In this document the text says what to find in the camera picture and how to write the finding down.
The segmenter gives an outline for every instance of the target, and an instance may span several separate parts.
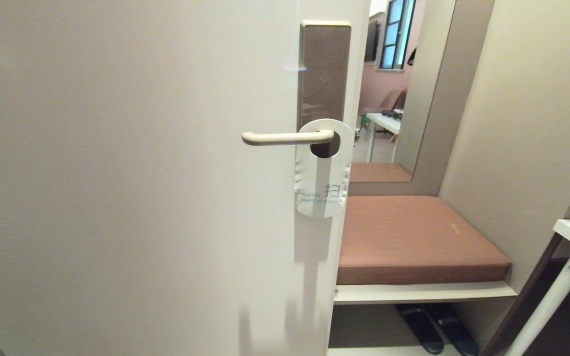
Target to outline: window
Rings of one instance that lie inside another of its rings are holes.
[[[388,3],[380,68],[403,68],[414,7],[415,0],[392,0]]]

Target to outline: window frame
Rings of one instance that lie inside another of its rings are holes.
[[[393,21],[391,22],[391,5],[393,4],[395,0],[390,0],[388,2],[388,6],[386,8],[386,20],[384,21],[384,39],[381,43],[381,50],[380,50],[380,64],[378,65],[378,69],[379,70],[391,70],[391,71],[398,71],[398,70],[403,70],[404,65],[406,64],[406,56],[407,56],[407,48],[408,48],[408,40],[410,38],[410,29],[412,27],[412,18],[414,17],[414,12],[415,12],[415,2],[416,0],[413,0],[412,2],[412,9],[410,9],[410,18],[407,18],[407,10],[409,7],[409,3],[410,0],[403,0],[402,3],[402,14],[400,14],[400,19],[397,21]],[[405,25],[405,22],[409,21],[409,26],[408,26],[408,30],[406,33],[406,43],[405,46],[403,48],[403,58],[401,63],[397,63],[397,59],[398,59],[398,54],[400,52],[400,45],[401,45],[401,39],[403,36],[403,27]],[[388,36],[388,28],[394,24],[397,24],[397,33],[395,36],[395,40],[394,43],[391,44],[386,44],[386,39]],[[386,48],[387,47],[392,47],[394,46],[394,52],[393,52],[393,65],[391,65],[391,67],[384,67],[384,57],[385,57],[385,52],[386,52]]]

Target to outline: black object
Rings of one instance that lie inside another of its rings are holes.
[[[369,23],[369,33],[366,36],[366,49],[364,49],[364,61],[375,60],[378,51],[378,38],[380,38],[380,25],[377,21]]]
[[[426,311],[463,356],[478,356],[479,345],[449,303],[426,304]]]
[[[382,110],[382,115],[386,117],[392,117],[393,119],[401,119],[401,115],[393,110]]]
[[[396,304],[395,307],[428,354],[443,352],[443,340],[430,322],[423,304]]]
[[[417,54],[417,48],[416,47],[414,50],[412,50],[412,53],[410,54],[408,61],[406,61],[407,65],[413,65],[413,63],[415,63],[415,54]]]

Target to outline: lever handle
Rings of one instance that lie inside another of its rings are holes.
[[[241,139],[250,146],[279,146],[285,144],[318,144],[333,139],[333,130],[316,133],[242,133]]]

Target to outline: chinese character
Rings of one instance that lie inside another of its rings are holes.
[[[340,185],[328,185],[325,187],[325,198],[330,196],[338,198],[340,196]]]

